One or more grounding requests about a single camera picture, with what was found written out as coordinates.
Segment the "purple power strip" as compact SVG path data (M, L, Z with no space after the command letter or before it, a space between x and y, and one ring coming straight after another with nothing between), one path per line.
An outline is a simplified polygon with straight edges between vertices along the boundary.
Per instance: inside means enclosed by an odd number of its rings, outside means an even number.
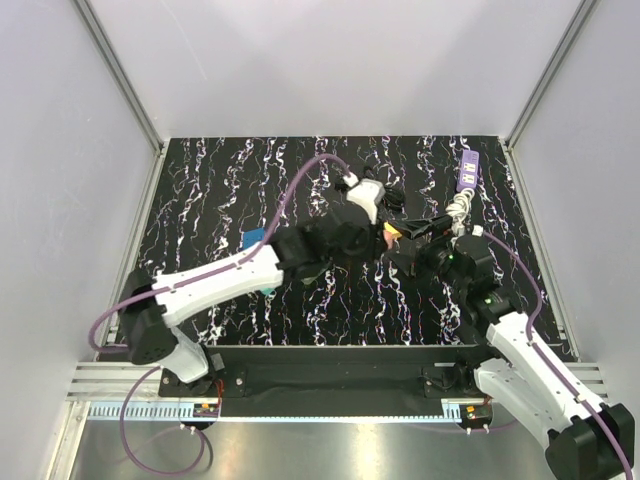
M474 150L464 150L459 161L459 172L456 184L458 193L465 189L474 190L479 178L479 153Z

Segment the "dark blue cube adapter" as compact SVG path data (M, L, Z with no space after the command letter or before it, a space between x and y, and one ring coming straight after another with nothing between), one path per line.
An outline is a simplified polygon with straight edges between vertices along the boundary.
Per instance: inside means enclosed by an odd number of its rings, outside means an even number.
M242 249L247 250L259 244L265 235L263 228L256 228L242 233Z

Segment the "green power strip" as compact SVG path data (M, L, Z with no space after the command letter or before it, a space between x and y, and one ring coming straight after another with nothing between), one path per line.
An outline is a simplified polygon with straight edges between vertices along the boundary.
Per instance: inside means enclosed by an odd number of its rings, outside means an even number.
M312 284L313 282L315 282L316 280L319 280L320 278L323 278L325 276L325 274L328 273L328 272L329 272L328 269L324 269L324 270L320 271L316 275L312 275L312 276L309 276L309 277L302 278L301 282L304 285L308 286L308 285Z

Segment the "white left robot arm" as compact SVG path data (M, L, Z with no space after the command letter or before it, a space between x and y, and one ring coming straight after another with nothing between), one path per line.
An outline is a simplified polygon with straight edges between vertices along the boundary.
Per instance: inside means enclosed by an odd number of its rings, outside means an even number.
M344 207L281 227L248 249L191 270L156 277L135 270L118 310L127 359L157 364L193 395L206 395L224 366L182 331L185 320L252 292L311 280L343 260L375 261L386 249L382 223L359 207Z

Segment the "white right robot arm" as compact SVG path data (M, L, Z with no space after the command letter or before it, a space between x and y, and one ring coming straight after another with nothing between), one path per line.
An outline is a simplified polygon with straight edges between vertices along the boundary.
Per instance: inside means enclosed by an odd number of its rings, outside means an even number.
M635 419L621 403L609 405L558 358L534 328L541 311L515 305L494 277L491 245L506 244L481 227L456 236L444 215L415 223L386 224L387 242L428 237L415 256L393 254L411 277L431 273L452 288L472 342L489 358L454 371L466 396L498 401L540 444L557 479L631 479Z

